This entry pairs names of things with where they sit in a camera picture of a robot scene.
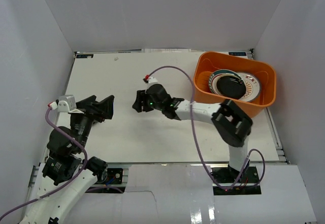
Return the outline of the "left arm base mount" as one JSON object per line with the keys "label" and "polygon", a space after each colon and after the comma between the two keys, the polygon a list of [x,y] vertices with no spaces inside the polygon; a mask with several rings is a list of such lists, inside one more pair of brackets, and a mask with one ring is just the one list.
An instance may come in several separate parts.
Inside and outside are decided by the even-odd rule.
{"label": "left arm base mount", "polygon": [[122,184],[123,181],[123,168],[108,168],[103,180],[99,184]]}

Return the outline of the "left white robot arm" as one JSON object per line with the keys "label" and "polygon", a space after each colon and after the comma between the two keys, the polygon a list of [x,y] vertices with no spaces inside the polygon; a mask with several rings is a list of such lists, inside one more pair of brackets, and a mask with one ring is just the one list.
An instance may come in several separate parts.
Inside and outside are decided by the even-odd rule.
{"label": "left white robot arm", "polygon": [[91,128],[113,117],[114,96],[100,102],[92,95],[76,101],[62,95],[48,105],[46,122],[53,128],[49,154],[37,197],[21,223],[63,223],[68,212],[95,183],[107,178],[107,163],[85,150]]}

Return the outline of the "green red rimmed white plate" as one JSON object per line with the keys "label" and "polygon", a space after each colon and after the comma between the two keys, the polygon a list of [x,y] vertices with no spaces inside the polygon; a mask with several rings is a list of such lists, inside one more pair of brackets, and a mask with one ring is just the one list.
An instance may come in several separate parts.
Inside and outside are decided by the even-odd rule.
{"label": "green red rimmed white plate", "polygon": [[225,77],[225,76],[230,76],[230,77],[236,78],[239,82],[242,82],[242,79],[239,76],[239,74],[232,70],[227,70],[227,69],[217,70],[217,71],[213,72],[208,79],[208,86],[212,93],[217,94],[217,95],[222,95],[221,92],[217,88],[217,81],[220,78]]}

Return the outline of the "black plate with gold mark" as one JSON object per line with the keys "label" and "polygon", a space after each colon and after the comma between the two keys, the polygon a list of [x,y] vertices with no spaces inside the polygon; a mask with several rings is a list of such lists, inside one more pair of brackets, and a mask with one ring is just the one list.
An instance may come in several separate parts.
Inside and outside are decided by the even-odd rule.
{"label": "black plate with gold mark", "polygon": [[246,93],[244,81],[234,76],[223,76],[216,82],[216,87],[221,95],[232,99],[240,99]]}

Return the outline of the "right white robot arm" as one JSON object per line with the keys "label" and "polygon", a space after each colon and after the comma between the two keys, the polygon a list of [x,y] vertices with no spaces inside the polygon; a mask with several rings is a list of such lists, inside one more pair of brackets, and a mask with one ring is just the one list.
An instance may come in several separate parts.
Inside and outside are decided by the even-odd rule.
{"label": "right white robot arm", "polygon": [[247,141],[253,122],[232,100],[215,104],[190,102],[183,98],[173,98],[161,84],[154,84],[146,90],[137,91],[133,109],[138,113],[158,110],[168,119],[193,120],[215,126],[229,146],[230,179],[240,183],[247,178]]}

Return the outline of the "orange sunburst pattern plate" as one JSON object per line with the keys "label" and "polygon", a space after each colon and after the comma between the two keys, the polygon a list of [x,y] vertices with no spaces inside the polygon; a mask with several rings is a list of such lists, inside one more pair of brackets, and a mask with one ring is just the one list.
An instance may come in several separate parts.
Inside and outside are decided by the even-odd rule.
{"label": "orange sunburst pattern plate", "polygon": [[252,102],[257,99],[262,89],[260,81],[256,78],[256,76],[250,73],[238,72],[238,75],[246,86],[246,92],[240,98],[240,100],[244,102]]}

